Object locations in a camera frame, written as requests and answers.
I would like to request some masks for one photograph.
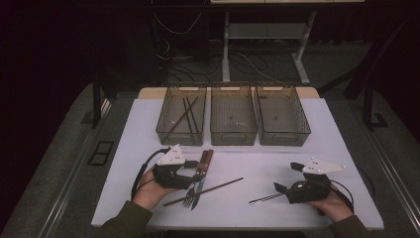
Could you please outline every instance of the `floor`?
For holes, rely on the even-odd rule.
[[[210,42],[208,61],[196,61],[188,53],[177,52],[173,66],[167,70],[167,80],[221,80],[220,46],[219,41]],[[354,68],[369,47],[367,43],[308,45],[302,62],[310,86],[318,88]],[[293,42],[234,41],[230,45],[231,80],[275,79],[299,85],[290,56],[296,49]],[[407,197],[420,200],[417,185],[420,146],[377,93],[373,112],[380,113],[388,127],[369,131],[361,120],[363,97],[346,100],[343,96],[346,86],[347,82],[342,83],[320,96],[327,100],[384,221],[384,230],[374,232],[389,238],[419,237],[418,224],[413,222],[419,217],[418,210],[410,212],[410,207],[416,207],[416,203],[406,204],[410,203]],[[103,119],[96,129],[91,129],[90,124],[91,92],[89,85],[74,101],[1,237],[91,237],[94,234],[97,228],[92,227],[90,221],[137,92],[120,92],[116,99],[106,100]],[[86,165],[100,141],[114,142],[107,164],[103,167]],[[398,177],[384,172],[387,164],[397,171]],[[333,237],[328,229],[304,233],[309,238]],[[179,237],[176,232],[150,234],[158,235]],[[182,234],[182,237],[198,235]],[[220,233],[207,235],[221,236]],[[244,234],[228,232],[223,236],[244,237]],[[254,237],[259,236],[280,237],[276,232],[254,234]]]

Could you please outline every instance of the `cable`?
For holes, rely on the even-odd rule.
[[[137,189],[139,189],[139,182],[140,179],[142,178],[143,174],[145,173],[146,168],[148,167],[149,162],[159,153],[164,153],[166,154],[168,151],[170,150],[170,148],[167,149],[160,149],[156,152],[154,152],[146,161],[145,163],[142,165],[142,167],[140,168],[139,173],[136,176],[136,179],[134,180],[133,183],[133,187],[132,187],[132,192],[131,192],[131,199],[133,200],[134,196],[136,195]]]
[[[169,42],[168,42],[165,38],[160,38],[160,39],[164,40],[164,42],[165,42],[165,43],[166,43],[166,45],[167,45],[166,50],[165,50],[164,52],[162,52],[162,54],[163,54],[163,55],[165,55],[165,57],[161,56],[161,55],[160,55],[160,54],[158,54],[158,53],[155,53],[155,55],[156,55],[158,58],[162,59],[162,60],[170,60],[170,54],[168,53],[168,52],[169,52],[169,50],[170,50],[170,44],[169,44]]]
[[[170,69],[182,72],[183,74],[187,75],[191,79],[191,81],[195,82],[195,79],[188,72],[182,71],[181,69],[178,69],[178,68],[175,68],[175,67],[172,67]]]
[[[175,74],[173,74],[171,72],[168,72],[167,74],[169,74],[170,76],[175,77],[176,79],[178,79],[178,81],[183,81],[180,77],[178,77],[177,75],[175,75]]]
[[[237,71],[244,73],[244,74],[248,74],[248,75],[255,75],[258,74],[257,71],[253,70],[252,72],[248,72],[248,71],[243,71],[242,69],[240,69],[236,63],[238,63],[237,60],[233,59],[233,58],[229,58],[229,64],[231,64]]]
[[[240,53],[236,53],[236,54],[246,60],[247,63],[243,63],[243,62],[240,62],[240,61],[237,60],[237,62],[242,66],[245,66],[245,67],[248,67],[248,68],[251,68],[251,69],[257,69],[257,70],[266,70],[268,68],[268,63],[266,62],[266,60],[263,59],[260,56],[254,56],[254,57],[259,59],[260,61],[262,61],[262,63],[264,64],[263,67],[257,67],[254,63],[251,63],[251,61],[249,60],[249,57],[246,57],[243,54],[240,54]]]
[[[344,185],[342,185],[341,183],[339,183],[339,182],[337,182],[337,181],[335,181],[335,180],[331,180],[332,182],[334,182],[334,183],[336,183],[336,184],[338,184],[338,185],[340,185],[342,188],[344,188],[346,191],[347,191],[347,193],[349,194],[349,196],[350,196],[350,199],[351,199],[351,203],[352,203],[352,205],[354,205],[355,204],[355,201],[353,200],[353,195],[352,195],[352,193],[344,186]]]
[[[182,65],[179,65],[179,64],[175,64],[174,66],[179,66],[179,67],[182,67],[182,68],[184,68],[185,70],[187,70],[189,73],[194,74],[194,75],[200,75],[200,76],[203,76],[203,77],[205,77],[208,81],[210,81],[210,78],[208,78],[206,74],[203,74],[203,73],[198,73],[198,72],[194,72],[194,71],[192,71],[191,69],[189,69],[188,67],[185,67],[185,66],[182,66]]]
[[[169,31],[170,33],[172,33],[172,34],[176,34],[176,35],[183,35],[183,34],[187,34],[187,33],[189,33],[190,31],[191,31],[191,29],[194,27],[194,25],[198,22],[198,19],[200,19],[201,18],[201,13],[200,14],[198,14],[198,16],[197,16],[197,18],[195,19],[195,21],[191,24],[191,26],[188,28],[188,30],[186,30],[186,31],[184,31],[184,32],[176,32],[176,31],[173,31],[173,30],[171,30],[170,28],[168,28],[164,23],[162,23],[161,21],[160,21],[160,19],[158,18],[158,16],[157,16],[157,14],[156,13],[154,13],[154,16],[155,16],[155,19],[157,20],[157,22],[163,27],[163,28],[165,28],[167,31]]]
[[[238,55],[241,56],[241,57],[243,57],[246,61],[248,61],[250,63],[250,65],[256,70],[256,72],[258,72],[262,76],[264,76],[266,78],[269,78],[271,80],[274,80],[274,81],[279,81],[279,80],[277,80],[277,79],[275,79],[273,77],[270,77],[270,76],[266,75],[265,73],[261,72],[258,68],[256,68],[256,66],[246,56],[244,56],[242,54],[238,54]]]
[[[215,67],[214,69],[212,69],[211,71],[209,71],[209,72],[194,72],[194,71],[192,71],[191,69],[187,68],[186,66],[182,66],[182,65],[180,65],[179,63],[176,63],[174,66],[179,66],[179,67],[185,68],[185,69],[186,69],[186,70],[188,70],[191,74],[200,75],[200,76],[205,76],[205,75],[209,75],[209,74],[214,73],[214,72],[217,70],[217,68],[219,67],[220,62],[221,62],[220,60],[217,60],[216,67]]]
[[[211,50],[209,50],[209,56],[208,58],[221,58],[222,54],[221,52],[213,52]],[[173,57],[173,61],[175,63],[188,63],[188,62],[196,62],[196,61],[200,61],[200,59],[195,58],[194,56],[185,56],[185,57]]]
[[[139,189],[140,187],[142,187],[142,186],[144,186],[144,185],[148,184],[149,182],[151,182],[151,181],[153,181],[153,180],[155,180],[155,178],[151,178],[151,179],[149,179],[149,180],[147,180],[147,181],[143,182],[142,184],[140,184],[140,185],[139,185],[139,187],[137,187],[137,189]]]

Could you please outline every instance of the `white table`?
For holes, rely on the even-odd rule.
[[[345,185],[355,199],[356,215],[368,229],[383,229],[383,222],[346,148],[343,138],[323,99],[301,99],[312,133],[303,147],[264,147],[257,137],[249,147],[214,147],[210,144],[210,100],[206,105],[204,145],[181,147],[188,160],[199,161],[203,150],[214,150],[203,189],[244,178],[201,196],[194,210],[180,203],[166,202],[185,196],[186,190],[168,195],[154,210],[149,229],[203,230],[308,230],[326,227],[330,221],[305,204],[289,204],[285,196],[250,206],[249,201],[275,194],[273,182],[290,187],[303,174],[290,168],[291,162],[306,164],[311,158],[347,166],[344,172],[328,174]],[[92,225],[101,226],[118,214],[130,199],[133,181],[143,162],[155,151],[167,148],[155,132],[162,99],[135,100]],[[159,159],[150,162],[150,167]],[[186,175],[194,170],[183,170]]]

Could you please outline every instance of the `plastic storage bin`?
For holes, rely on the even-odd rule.
[[[172,83],[157,122],[162,145],[202,146],[207,83]]]
[[[303,146],[311,130],[292,83],[257,82],[255,105],[261,145]]]
[[[249,82],[213,82],[210,132],[213,146],[252,146],[257,121]]]

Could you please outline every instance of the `chopstick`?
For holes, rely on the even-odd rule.
[[[189,122],[189,116],[188,116],[188,109],[186,109],[186,103],[185,103],[185,98],[182,98],[182,101],[183,101],[183,104],[184,104],[184,109],[185,109],[185,113],[186,113],[186,121],[188,122],[188,127],[189,127],[189,131],[191,132],[191,133],[193,133],[192,132],[192,129],[191,129],[191,122]]]
[[[192,105],[191,105],[191,103],[189,102],[189,98],[188,98],[188,97],[186,98],[186,101],[188,102],[188,106],[189,106],[189,108],[192,108]],[[191,110],[191,116],[192,116],[192,122],[194,122],[195,132],[196,132],[196,133],[198,133],[198,126],[197,126],[197,122],[195,121],[194,113],[192,113],[192,110]]]
[[[200,191],[200,192],[196,192],[194,195],[185,196],[185,197],[183,197],[183,198],[180,198],[180,199],[177,199],[177,200],[174,200],[174,201],[170,201],[170,202],[168,202],[168,203],[165,203],[163,206],[169,206],[169,205],[175,204],[175,203],[177,203],[177,202],[183,201],[183,200],[185,200],[185,199],[187,199],[187,198],[199,196],[199,195],[201,195],[201,194],[203,194],[203,193],[205,193],[205,192],[208,192],[208,191],[211,191],[211,190],[214,190],[214,189],[220,188],[220,187],[225,186],[225,185],[229,185],[229,184],[231,184],[231,183],[233,183],[233,182],[236,182],[236,181],[239,181],[239,180],[242,180],[242,179],[244,179],[244,178],[237,178],[237,179],[235,179],[235,180],[231,180],[231,181],[225,182],[225,183],[223,183],[223,184],[220,184],[220,185],[217,185],[217,186],[213,186],[213,187],[211,187],[211,188],[208,188],[208,189],[202,190],[202,191]]]
[[[170,128],[169,132],[167,133],[166,136],[168,136],[171,132],[173,132],[173,130],[175,130],[176,126],[179,124],[179,122],[181,122],[182,118],[184,116],[188,116],[187,113],[189,110],[191,110],[192,105],[194,105],[194,103],[197,101],[198,97],[196,97],[194,99],[194,101],[192,101],[191,105],[185,110],[185,112],[179,117],[179,119],[175,122],[175,124],[173,124],[173,126]]]

